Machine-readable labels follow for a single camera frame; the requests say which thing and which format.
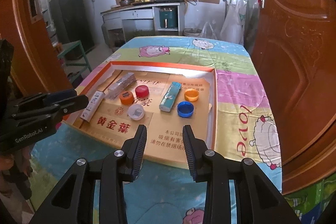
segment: pot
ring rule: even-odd
[[[120,6],[121,7],[124,7],[124,6],[129,6],[131,5],[131,3],[135,2],[135,0],[121,0],[119,2]]]

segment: white bottle cap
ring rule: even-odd
[[[142,105],[134,104],[128,108],[127,114],[132,120],[138,121],[145,116],[145,110]]]

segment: plastic bag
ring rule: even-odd
[[[217,36],[216,36],[211,24],[208,21],[203,26],[203,29],[202,29],[202,32],[201,32],[201,37],[217,40]]]
[[[248,0],[245,16],[244,48],[251,55],[258,31],[259,0]]]
[[[244,0],[240,0],[237,4],[229,4],[228,7],[219,35],[220,40],[243,45],[246,4],[244,4]]]

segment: orange bottle cap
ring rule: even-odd
[[[123,91],[120,93],[119,98],[123,105],[131,105],[134,101],[134,95],[130,91]]]
[[[194,102],[194,101],[197,101],[198,95],[199,95],[198,90],[187,89],[184,92],[184,99],[187,100],[187,101],[189,101],[189,102]]]

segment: pink sheep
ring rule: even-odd
[[[202,224],[204,211],[201,209],[189,209],[183,218],[183,224]]]
[[[170,54],[169,47],[162,46],[145,46],[139,48],[139,57],[156,57],[159,55]]]

